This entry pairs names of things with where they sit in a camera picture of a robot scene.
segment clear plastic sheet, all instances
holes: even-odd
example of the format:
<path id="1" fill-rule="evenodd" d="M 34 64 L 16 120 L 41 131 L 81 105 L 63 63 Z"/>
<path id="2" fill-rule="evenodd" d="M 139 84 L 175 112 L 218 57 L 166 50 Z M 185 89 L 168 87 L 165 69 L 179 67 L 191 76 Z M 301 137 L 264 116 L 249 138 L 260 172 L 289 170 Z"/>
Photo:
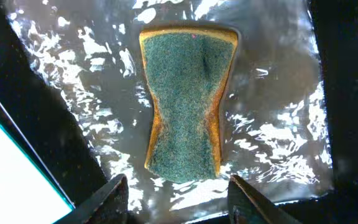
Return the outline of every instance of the clear plastic sheet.
<path id="1" fill-rule="evenodd" d="M 303 0 L 6 0 L 31 69 L 60 90 L 108 178 L 128 177 L 144 222 L 225 214 L 230 174 L 273 202 L 332 189 L 318 49 Z M 219 178 L 175 184 L 144 168 L 153 111 L 142 75 L 146 24 L 214 21 L 241 33 L 222 100 Z"/>

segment dark background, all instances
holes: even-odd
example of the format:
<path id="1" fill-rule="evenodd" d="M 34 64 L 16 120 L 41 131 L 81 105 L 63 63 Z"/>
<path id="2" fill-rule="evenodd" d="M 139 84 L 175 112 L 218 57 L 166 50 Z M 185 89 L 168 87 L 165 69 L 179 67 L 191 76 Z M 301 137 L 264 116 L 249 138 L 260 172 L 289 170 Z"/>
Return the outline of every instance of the dark background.
<path id="1" fill-rule="evenodd" d="M 323 68 L 335 191 L 281 207 L 303 223 L 358 223 L 358 1 L 315 0 L 310 11 Z M 60 95 L 30 70 L 1 7 L 0 102 L 29 143 L 1 107 L 0 123 L 52 180 L 30 145 L 37 148 L 56 188 L 75 205 L 106 183 Z"/>

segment sponge edge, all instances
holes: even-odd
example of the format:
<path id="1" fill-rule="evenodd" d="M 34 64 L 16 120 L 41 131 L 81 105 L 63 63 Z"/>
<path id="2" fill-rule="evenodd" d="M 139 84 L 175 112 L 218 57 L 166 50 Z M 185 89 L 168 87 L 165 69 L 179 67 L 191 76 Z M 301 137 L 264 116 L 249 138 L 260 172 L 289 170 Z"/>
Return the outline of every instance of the sponge edge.
<path id="1" fill-rule="evenodd" d="M 145 168 L 174 182 L 216 177 L 221 161 L 219 103 L 236 51 L 237 34 L 229 30 L 170 27 L 144 30 L 139 41 L 154 101 Z M 202 62 L 200 70 L 192 62 L 197 60 Z M 191 65 L 177 65 L 181 62 Z"/>

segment green scouring pad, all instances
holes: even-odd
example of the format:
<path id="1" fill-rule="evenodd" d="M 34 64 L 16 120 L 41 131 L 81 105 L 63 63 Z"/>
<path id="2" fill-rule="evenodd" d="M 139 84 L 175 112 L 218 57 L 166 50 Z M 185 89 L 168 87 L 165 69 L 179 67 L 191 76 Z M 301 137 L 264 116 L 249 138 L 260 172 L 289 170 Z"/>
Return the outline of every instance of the green scouring pad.
<path id="1" fill-rule="evenodd" d="M 167 180 L 187 182 L 219 174 L 219 103 L 237 34 L 174 27 L 144 30 L 140 47 L 154 101 L 145 167 Z"/>

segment plastic bag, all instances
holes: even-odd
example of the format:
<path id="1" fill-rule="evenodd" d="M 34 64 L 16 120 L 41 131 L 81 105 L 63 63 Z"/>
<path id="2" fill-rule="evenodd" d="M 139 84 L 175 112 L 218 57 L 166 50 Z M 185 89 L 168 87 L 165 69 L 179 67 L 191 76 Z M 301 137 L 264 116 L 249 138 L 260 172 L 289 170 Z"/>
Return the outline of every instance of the plastic bag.
<path id="1" fill-rule="evenodd" d="M 129 210 L 144 222 L 226 213 L 230 174 L 273 202 L 332 189 L 318 49 L 300 0 L 15 0 L 7 17 L 31 69 L 60 90 L 108 178 L 123 173 Z M 224 147 L 215 180 L 175 184 L 144 168 L 152 100 L 142 75 L 143 26 L 214 21 L 241 33 L 223 96 Z"/>

